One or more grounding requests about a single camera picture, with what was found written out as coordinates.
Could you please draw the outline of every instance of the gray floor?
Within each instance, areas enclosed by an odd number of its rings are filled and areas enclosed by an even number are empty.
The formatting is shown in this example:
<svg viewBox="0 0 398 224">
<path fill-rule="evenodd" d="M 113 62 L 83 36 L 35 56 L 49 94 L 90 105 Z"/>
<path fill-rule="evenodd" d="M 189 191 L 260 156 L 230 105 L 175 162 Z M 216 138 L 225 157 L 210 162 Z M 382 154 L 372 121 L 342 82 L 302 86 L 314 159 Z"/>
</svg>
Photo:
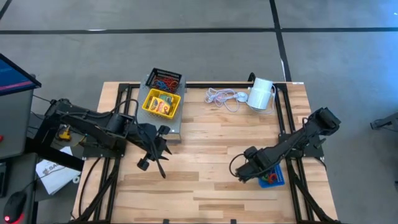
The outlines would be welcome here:
<svg viewBox="0 0 398 224">
<path fill-rule="evenodd" d="M 276 0 L 282 27 L 398 26 L 388 0 Z M 273 27 L 266 0 L 13 0 L 0 30 Z M 328 106 L 341 129 L 324 146 L 338 216 L 346 223 L 398 220 L 398 139 L 369 123 L 398 111 L 398 32 L 283 34 L 293 81 L 313 110 Z M 274 33 L 0 35 L 0 52 L 31 73 L 37 95 L 95 109 L 102 83 L 135 81 L 153 67 L 188 80 L 284 80 Z M 35 100 L 33 111 L 43 113 Z M 69 219 L 76 185 L 39 204 L 39 223 Z"/>
</svg>

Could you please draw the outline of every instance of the yellow basket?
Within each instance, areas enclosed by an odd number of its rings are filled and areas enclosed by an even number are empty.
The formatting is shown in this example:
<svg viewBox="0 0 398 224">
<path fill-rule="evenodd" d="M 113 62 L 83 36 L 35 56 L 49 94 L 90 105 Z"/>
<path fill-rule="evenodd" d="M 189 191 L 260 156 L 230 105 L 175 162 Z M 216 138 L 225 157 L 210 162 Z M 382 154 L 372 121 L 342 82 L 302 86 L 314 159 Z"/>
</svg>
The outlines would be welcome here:
<svg viewBox="0 0 398 224">
<path fill-rule="evenodd" d="M 172 105 L 170 106 L 169 114 L 163 114 L 163 113 L 159 113 L 159 112 L 156 112 L 156 111 L 151 111 L 150 109 L 148 109 L 149 108 L 148 105 L 150 103 L 149 99 L 151 99 L 152 96 L 159 98 L 160 95 L 167 95 L 167 96 L 171 96 L 173 98 Z M 167 93 L 167 92 L 162 91 L 162 90 L 150 89 L 150 91 L 149 91 L 149 93 L 147 95 L 147 98 L 145 99 L 144 104 L 142 104 L 142 109 L 144 109 L 144 110 L 146 110 L 146 111 L 148 111 L 150 113 L 162 116 L 164 118 L 173 119 L 174 114 L 175 114 L 175 112 L 178 109 L 178 105 L 180 104 L 180 100 L 181 100 L 181 97 L 178 96 L 178 95 Z"/>
</svg>

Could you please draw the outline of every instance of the wooden table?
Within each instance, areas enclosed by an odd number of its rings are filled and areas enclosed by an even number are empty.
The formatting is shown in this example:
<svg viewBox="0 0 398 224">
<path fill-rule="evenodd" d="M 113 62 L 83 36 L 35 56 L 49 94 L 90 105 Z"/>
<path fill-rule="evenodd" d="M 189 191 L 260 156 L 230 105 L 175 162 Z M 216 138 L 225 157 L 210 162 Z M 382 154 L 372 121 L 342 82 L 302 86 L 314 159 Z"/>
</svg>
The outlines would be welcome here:
<svg viewBox="0 0 398 224">
<path fill-rule="evenodd" d="M 98 111 L 114 107 L 119 82 L 104 83 Z M 310 113 L 305 87 L 302 83 L 287 83 L 290 105 L 298 128 Z M 258 114 L 240 104 L 236 113 L 225 107 L 204 103 L 206 89 L 192 88 L 185 94 L 182 143 L 169 144 L 173 155 L 161 161 L 167 178 L 163 179 L 155 163 L 146 172 L 136 164 L 144 151 L 129 144 L 121 160 L 116 188 L 112 223 L 295 223 L 292 197 L 285 162 L 281 162 L 286 184 L 262 189 L 257 179 L 242 184 L 228 170 L 231 159 L 249 146 L 266 147 L 277 144 L 279 123 L 277 113 Z M 137 97 L 138 89 L 133 91 Z M 284 116 L 284 100 L 280 98 Z M 85 162 L 73 214 L 78 214 L 78 202 L 88 170 L 95 159 Z M 83 210 L 98 191 L 103 159 L 94 168 L 83 197 Z M 241 166 L 241 157 L 233 164 Z M 321 208 L 337 219 L 325 168 L 315 159 L 303 159 L 308 188 Z M 299 193 L 302 216 L 306 219 L 303 198 Z M 106 213 L 105 196 L 101 218 Z"/>
</svg>

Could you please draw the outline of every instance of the computer screen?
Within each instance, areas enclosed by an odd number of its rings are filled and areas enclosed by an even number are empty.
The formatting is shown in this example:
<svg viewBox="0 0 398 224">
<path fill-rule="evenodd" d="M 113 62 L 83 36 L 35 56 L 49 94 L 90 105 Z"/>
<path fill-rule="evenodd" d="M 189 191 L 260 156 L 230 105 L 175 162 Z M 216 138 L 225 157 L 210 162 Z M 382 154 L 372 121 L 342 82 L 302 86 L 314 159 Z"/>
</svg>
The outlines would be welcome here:
<svg viewBox="0 0 398 224">
<path fill-rule="evenodd" d="M 40 86 L 41 84 L 33 76 L 0 54 L 0 96 Z"/>
</svg>

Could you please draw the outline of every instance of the computer mouse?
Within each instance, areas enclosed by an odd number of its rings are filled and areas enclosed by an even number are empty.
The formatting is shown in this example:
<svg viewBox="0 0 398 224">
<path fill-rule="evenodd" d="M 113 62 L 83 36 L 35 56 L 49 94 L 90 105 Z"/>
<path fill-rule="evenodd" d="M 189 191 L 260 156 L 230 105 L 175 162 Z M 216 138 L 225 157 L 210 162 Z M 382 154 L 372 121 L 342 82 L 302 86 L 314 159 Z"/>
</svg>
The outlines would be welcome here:
<svg viewBox="0 0 398 224">
<path fill-rule="evenodd" d="M 24 211 L 26 202 L 26 193 L 24 191 L 13 193 L 4 206 L 3 217 L 6 223 L 14 223 L 18 221 Z"/>
</svg>

